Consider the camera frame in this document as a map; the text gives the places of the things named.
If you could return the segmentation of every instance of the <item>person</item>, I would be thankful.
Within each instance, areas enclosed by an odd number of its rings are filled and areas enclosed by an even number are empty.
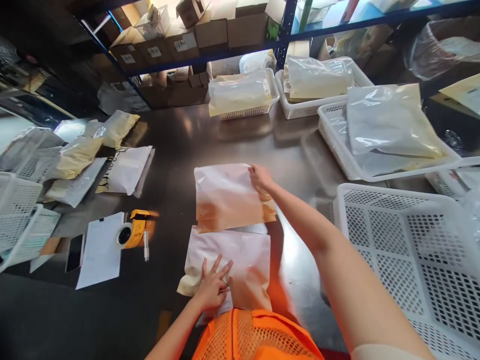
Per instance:
[[[249,171],[252,185],[271,195],[311,251],[352,359],[434,360],[395,300],[343,233],[316,209],[276,184],[265,167],[252,165]],[[198,292],[147,360],[179,359],[199,315],[222,304],[228,291],[222,279],[232,261],[218,271],[221,257],[210,272],[204,260]],[[308,332],[290,320],[270,311],[234,308],[207,325],[193,359],[323,357]]]

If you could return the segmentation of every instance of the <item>hand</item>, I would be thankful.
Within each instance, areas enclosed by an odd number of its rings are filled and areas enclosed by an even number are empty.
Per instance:
[[[250,171],[252,185],[260,190],[268,192],[272,185],[275,184],[266,167],[252,164],[248,171]]]
[[[191,299],[200,308],[201,312],[218,308],[224,302],[227,292],[230,291],[222,278],[228,274],[234,262],[230,260],[222,270],[217,272],[221,259],[222,254],[218,255],[210,272],[207,272],[207,259],[203,260],[200,287]]]

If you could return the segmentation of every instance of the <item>white plastic basket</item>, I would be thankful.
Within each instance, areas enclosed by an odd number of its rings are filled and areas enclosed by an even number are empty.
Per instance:
[[[35,213],[13,249],[1,254],[3,262],[0,265],[0,273],[9,266],[37,258],[57,226],[60,216],[58,212],[47,210],[43,205],[37,204]]]
[[[452,171],[429,172],[425,175],[425,178],[440,195],[460,200],[467,193],[467,190],[460,183],[458,175]]]
[[[0,252],[15,246],[41,191],[38,183],[0,172]]]
[[[335,224],[437,359],[480,359],[480,249],[437,194],[345,183]]]
[[[370,81],[367,75],[358,67],[358,65],[350,57],[342,56],[334,60],[344,60],[352,66],[353,80],[356,87],[368,87],[373,86],[374,83]],[[330,103],[337,103],[347,99],[347,95],[339,95],[333,97],[327,97],[323,99],[317,99],[312,101],[299,102],[291,104],[287,100],[287,96],[284,93],[284,71],[280,70],[275,74],[275,81],[278,89],[280,90],[280,103],[285,114],[286,119],[305,118],[308,116],[316,115],[320,106]]]
[[[279,89],[277,88],[277,84],[275,82],[274,71],[271,68],[266,68],[264,70],[266,71],[270,82],[270,91],[272,97],[270,105],[251,107],[241,111],[226,112],[220,115],[222,120],[246,118],[255,115],[268,114],[270,112],[272,106],[280,99],[280,95]]]
[[[339,120],[346,120],[346,107],[346,100],[320,106],[318,108],[318,115],[320,117],[318,122],[318,129],[320,130],[320,133],[322,134],[327,144],[329,142],[331,143],[328,146],[331,146],[330,148],[335,148],[335,151],[332,150],[332,153],[338,161],[341,169],[345,172],[345,176],[349,180],[357,180],[358,178],[360,178],[366,182],[372,183],[389,179],[404,178],[413,175],[422,175],[440,170],[455,169],[460,166],[462,158],[447,144],[440,140],[441,150],[444,154],[446,154],[446,156],[445,158],[439,160],[438,165],[436,166],[424,167],[410,171],[389,173],[378,176],[368,175],[359,166],[359,164],[355,160],[355,157],[347,148],[346,140],[342,139],[339,133],[335,131],[333,127],[333,124],[337,123]]]

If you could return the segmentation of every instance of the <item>tape roll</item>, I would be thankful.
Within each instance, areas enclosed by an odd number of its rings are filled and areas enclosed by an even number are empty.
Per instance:
[[[120,246],[124,247],[130,236],[132,236],[133,227],[131,222],[124,222],[116,231],[115,241]]]

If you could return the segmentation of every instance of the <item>white label on box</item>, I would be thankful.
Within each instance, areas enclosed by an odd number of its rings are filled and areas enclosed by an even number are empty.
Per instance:
[[[135,59],[132,55],[126,54],[126,55],[120,55],[120,56],[126,64],[135,64]]]
[[[182,52],[188,49],[196,48],[197,42],[193,32],[189,32],[181,37],[181,40],[174,42],[175,49],[178,52]]]
[[[158,58],[158,57],[161,57],[162,56],[162,52],[160,51],[160,49],[156,46],[154,47],[149,47],[147,49],[148,53],[150,54],[150,56],[152,58]]]

